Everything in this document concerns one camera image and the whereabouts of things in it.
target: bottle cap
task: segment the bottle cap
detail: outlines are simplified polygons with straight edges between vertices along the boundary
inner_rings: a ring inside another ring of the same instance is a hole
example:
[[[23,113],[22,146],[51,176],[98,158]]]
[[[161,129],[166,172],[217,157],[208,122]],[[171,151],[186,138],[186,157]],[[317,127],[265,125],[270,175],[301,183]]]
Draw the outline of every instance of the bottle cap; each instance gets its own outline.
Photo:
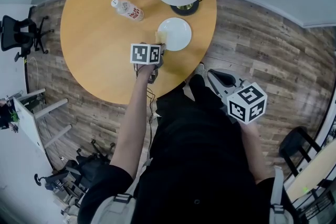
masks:
[[[116,8],[118,6],[118,4],[119,4],[119,0],[112,0],[111,1],[111,6],[114,7],[114,8]]]

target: fiducial marker cube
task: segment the fiducial marker cube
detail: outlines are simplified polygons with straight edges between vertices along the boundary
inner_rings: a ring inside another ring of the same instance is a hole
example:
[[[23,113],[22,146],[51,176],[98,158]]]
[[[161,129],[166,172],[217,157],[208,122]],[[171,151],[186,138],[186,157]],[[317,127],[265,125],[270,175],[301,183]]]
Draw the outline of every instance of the fiducial marker cube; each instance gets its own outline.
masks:
[[[157,65],[160,63],[161,45],[132,44],[131,63]]]
[[[265,114],[267,94],[257,83],[237,91],[227,97],[228,114],[248,124]]]

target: wooden floor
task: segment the wooden floor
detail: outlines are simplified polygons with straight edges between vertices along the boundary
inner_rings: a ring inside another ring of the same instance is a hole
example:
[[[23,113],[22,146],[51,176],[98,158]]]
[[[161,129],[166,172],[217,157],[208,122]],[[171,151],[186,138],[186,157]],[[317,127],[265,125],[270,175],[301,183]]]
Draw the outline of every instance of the wooden floor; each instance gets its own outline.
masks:
[[[45,29],[53,28],[55,32],[44,39],[49,54],[32,52],[28,56],[30,90],[46,88],[48,103],[69,99],[68,104],[39,122],[43,143],[62,127],[72,124],[73,128],[47,149],[58,169],[67,159],[76,156],[79,147],[84,153],[91,153],[93,138],[105,149],[116,142],[126,109],[125,105],[92,96],[69,72],[59,32],[65,1],[33,9],[32,19],[40,22],[43,16],[49,15]],[[216,30],[203,62],[207,69],[236,71],[249,81],[256,81],[267,92],[266,114],[258,119],[264,155],[269,166],[280,165],[288,173],[284,160],[278,156],[279,144],[298,125],[306,126],[314,137],[328,107],[336,75],[333,29],[302,29],[271,11],[242,0],[217,0],[217,3]],[[38,72],[32,57],[37,61]],[[148,138],[147,133],[143,159]]]

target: white desk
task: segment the white desk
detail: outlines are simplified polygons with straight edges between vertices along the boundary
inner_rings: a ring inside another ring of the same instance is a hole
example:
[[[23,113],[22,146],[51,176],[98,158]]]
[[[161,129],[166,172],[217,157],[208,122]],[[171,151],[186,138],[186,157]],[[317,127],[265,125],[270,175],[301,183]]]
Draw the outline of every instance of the white desk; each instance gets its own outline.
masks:
[[[29,110],[27,110],[24,104],[22,104],[20,101],[25,100],[29,97],[33,97],[40,93],[43,93],[45,91],[46,89],[41,89],[41,90],[29,93],[19,98],[13,98],[15,110],[20,119],[19,124],[18,124],[19,129],[22,129],[25,132],[25,134],[29,137],[29,139],[35,145],[37,145],[43,152],[45,152],[45,148],[47,148],[51,143],[59,139],[62,135],[64,135],[67,131],[69,131],[72,128],[71,125],[66,126],[56,136],[54,136],[48,143],[46,143],[45,146],[43,146],[39,133],[38,133],[38,128],[36,126],[36,120],[42,118],[43,116],[48,114],[50,111],[58,108],[59,106],[67,103],[68,99],[63,99],[55,104],[52,104],[46,107],[45,109],[42,109],[41,111],[37,112],[36,114],[32,114]]]
[[[336,164],[336,140],[323,148],[287,189],[293,202],[317,186]]]

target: lamp base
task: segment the lamp base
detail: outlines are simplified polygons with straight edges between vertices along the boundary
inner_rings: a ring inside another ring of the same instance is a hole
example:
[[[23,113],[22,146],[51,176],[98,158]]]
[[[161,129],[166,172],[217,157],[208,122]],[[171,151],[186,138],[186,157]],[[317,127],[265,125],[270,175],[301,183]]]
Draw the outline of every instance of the lamp base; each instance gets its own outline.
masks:
[[[175,13],[181,16],[189,16],[194,14],[198,10],[201,1],[202,0],[197,0],[194,3],[186,6],[171,6],[171,8]]]

